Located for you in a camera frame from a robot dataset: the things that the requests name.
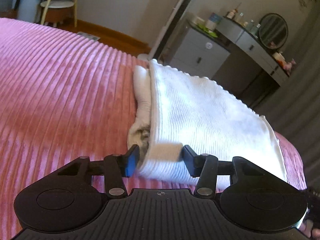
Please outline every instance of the green object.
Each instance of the green object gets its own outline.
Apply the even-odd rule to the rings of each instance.
[[[217,34],[211,30],[209,30],[207,27],[201,25],[201,24],[197,24],[197,27],[204,31],[205,33],[209,34],[211,37],[214,37],[214,38],[218,38]]]

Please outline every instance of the white round sticker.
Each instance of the white round sticker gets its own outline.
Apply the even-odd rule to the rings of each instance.
[[[212,49],[212,43],[211,42],[207,42],[205,44],[206,49]]]

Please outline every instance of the pink bedspread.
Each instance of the pink bedspread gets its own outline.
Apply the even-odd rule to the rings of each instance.
[[[50,27],[0,18],[0,239],[21,230],[13,211],[25,187],[71,160],[127,150],[135,119],[131,55]],[[306,187],[301,158],[281,135],[288,182]],[[188,185],[124,179],[128,191]],[[101,179],[94,186],[103,190]]]

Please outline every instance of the round mirror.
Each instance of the round mirror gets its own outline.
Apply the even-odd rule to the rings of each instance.
[[[268,49],[279,49],[287,41],[289,30],[286,21],[276,13],[266,14],[260,21],[259,39]]]

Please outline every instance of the mirror frame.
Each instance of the mirror frame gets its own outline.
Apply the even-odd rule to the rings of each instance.
[[[259,41],[261,42],[261,44],[263,45],[263,46],[265,46],[267,49],[270,49],[270,50],[278,50],[278,49],[280,49],[282,46],[284,46],[284,44],[287,42],[287,39],[288,39],[288,36],[289,36],[289,27],[288,27],[288,24],[287,24],[287,22],[285,21],[285,19],[280,15],[280,14],[277,14],[277,13],[267,13],[265,16],[263,16],[262,18],[261,18],[261,20],[260,20],[260,24],[262,23],[262,21],[266,18],[266,17],[268,17],[269,15],[276,15],[276,16],[278,16],[279,18],[281,18],[283,21],[284,21],[284,23],[285,23],[285,27],[287,28],[287,35],[286,35],[286,37],[284,38],[284,42],[282,43],[282,45],[281,46],[279,46],[279,47],[277,47],[277,48],[275,48],[275,49],[271,49],[271,48],[269,48],[268,46],[266,46],[264,43],[263,43],[263,41],[261,40],[261,36],[260,36],[260,30],[261,30],[261,28],[259,28],[259,31],[258,31],[258,37],[259,37]]]

